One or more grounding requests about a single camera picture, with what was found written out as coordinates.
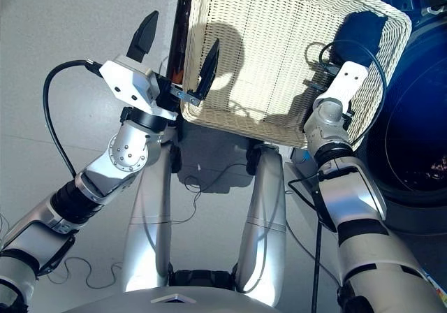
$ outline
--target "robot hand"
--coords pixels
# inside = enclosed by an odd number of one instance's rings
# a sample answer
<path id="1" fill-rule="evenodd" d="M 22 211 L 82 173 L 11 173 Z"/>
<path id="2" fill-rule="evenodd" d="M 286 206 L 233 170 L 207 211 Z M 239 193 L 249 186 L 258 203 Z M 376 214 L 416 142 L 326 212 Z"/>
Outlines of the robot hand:
<path id="1" fill-rule="evenodd" d="M 183 92 L 141 64 L 154 40 L 157 17 L 155 11 L 143 20 L 126 56 L 104 65 L 85 62 L 118 99 L 132 107 L 123 109 L 121 127 L 107 150 L 8 232 L 0 251 L 2 312 L 26 312 L 37 278 L 59 265 L 73 246 L 75 234 L 129 187 L 139 171 L 158 160 L 163 131 L 169 121 L 176 120 L 179 100 L 199 105 L 206 98 L 217 69 L 219 40 L 205 58 L 197 91 Z M 49 74 L 45 84 L 49 85 L 57 71 L 60 67 Z"/>
<path id="2" fill-rule="evenodd" d="M 362 66 L 348 63 L 317 98 L 305 124 L 308 150 L 319 167 L 314 204 L 323 225 L 338 234 L 339 304 L 343 312 L 445 312 L 413 254 L 385 227 L 381 192 L 353 155 L 343 116 L 361 82 L 346 75 L 366 76 Z"/>

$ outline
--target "gray floor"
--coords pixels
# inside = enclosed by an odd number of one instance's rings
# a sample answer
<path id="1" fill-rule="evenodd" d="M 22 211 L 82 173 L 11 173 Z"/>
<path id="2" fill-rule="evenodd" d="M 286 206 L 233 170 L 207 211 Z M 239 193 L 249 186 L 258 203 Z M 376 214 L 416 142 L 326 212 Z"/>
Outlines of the gray floor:
<path id="1" fill-rule="evenodd" d="M 176 4 L 177 0 L 1 0 L 0 201 L 1 212 L 10 222 L 71 179 L 43 119 L 41 88 L 48 71 L 70 59 L 89 57 L 104 62 L 125 53 L 140 21 L 154 9 L 160 11 L 159 26 L 145 63 L 158 69 L 168 56 Z M 54 79 L 50 90 L 54 127 L 76 169 L 105 149 L 119 127 L 122 106 L 101 79 L 82 69 L 65 71 Z M 182 184 L 185 177 L 193 174 L 209 182 L 229 163 L 244 160 L 244 144 L 245 139 L 238 136 L 188 128 L 182 145 L 184 169 L 172 181 L 174 218 L 184 219 L 192 211 L 193 195 Z M 289 171 L 285 174 L 286 179 L 292 178 Z M 110 265 L 122 260 L 136 187 L 134 184 L 90 221 L 69 253 L 90 261 L 93 285 L 107 284 L 112 279 Z M 176 268 L 233 267 L 252 187 L 252 178 L 238 166 L 201 196 L 196 216 L 173 229 Z M 298 200 L 291 196 L 287 202 L 291 226 L 313 251 L 314 214 L 300 209 L 301 204 L 296 205 Z M 323 263 L 335 272 L 338 261 L 333 236 L 325 233 L 323 245 Z M 104 290 L 88 289 L 84 283 L 88 269 L 82 262 L 71 261 L 70 269 L 72 277 L 65 284 L 51 284 L 46 277 L 39 280 L 30 312 L 60 312 L 119 291 L 118 284 Z M 309 311 L 312 273 L 313 261 L 288 238 L 286 279 L 278 305 L 282 312 Z M 322 273 L 320 312 L 337 310 L 335 289 Z"/>

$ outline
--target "connector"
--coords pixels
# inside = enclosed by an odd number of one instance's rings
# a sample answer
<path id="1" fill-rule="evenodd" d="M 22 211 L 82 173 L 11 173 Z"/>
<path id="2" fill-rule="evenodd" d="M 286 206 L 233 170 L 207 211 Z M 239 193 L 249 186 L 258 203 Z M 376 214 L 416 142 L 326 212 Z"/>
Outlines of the connector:
<path id="1" fill-rule="evenodd" d="M 90 72 L 96 74 L 98 77 L 102 78 L 103 76 L 99 72 L 99 69 L 102 67 L 102 64 L 97 63 L 93 60 L 87 59 L 87 63 L 85 63 L 85 68 L 89 70 Z"/>

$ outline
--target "metal bracket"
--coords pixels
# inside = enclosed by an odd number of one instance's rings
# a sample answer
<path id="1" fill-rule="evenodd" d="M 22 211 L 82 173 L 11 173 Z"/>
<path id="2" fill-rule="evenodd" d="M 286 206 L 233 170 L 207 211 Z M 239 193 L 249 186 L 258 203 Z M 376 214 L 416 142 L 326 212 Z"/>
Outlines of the metal bracket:
<path id="1" fill-rule="evenodd" d="M 183 100 L 187 103 L 190 103 L 191 105 L 194 105 L 195 107 L 198 107 L 200 105 L 201 100 L 197 99 L 195 96 L 190 95 L 189 93 L 183 92 L 183 89 L 180 87 L 177 87 L 175 85 L 171 85 L 170 91 L 173 96 L 179 98 L 180 100 Z"/>

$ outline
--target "silver robot arm segment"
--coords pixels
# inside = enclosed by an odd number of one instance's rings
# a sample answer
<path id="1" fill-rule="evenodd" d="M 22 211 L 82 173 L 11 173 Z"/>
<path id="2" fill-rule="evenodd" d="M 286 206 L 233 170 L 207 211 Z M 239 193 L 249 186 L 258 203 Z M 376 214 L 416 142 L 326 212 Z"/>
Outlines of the silver robot arm segment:
<path id="1" fill-rule="evenodd" d="M 0 308 L 29 303 L 37 277 L 57 267 L 88 219 L 158 159 L 161 136 L 124 121 L 103 155 L 14 225 L 0 252 Z"/>
<path id="2" fill-rule="evenodd" d="M 343 312 L 445 312 L 413 254 L 385 227 L 386 204 L 353 156 L 342 111 L 337 99 L 323 99 L 305 133 L 319 167 L 312 192 L 318 216 L 338 234 Z"/>

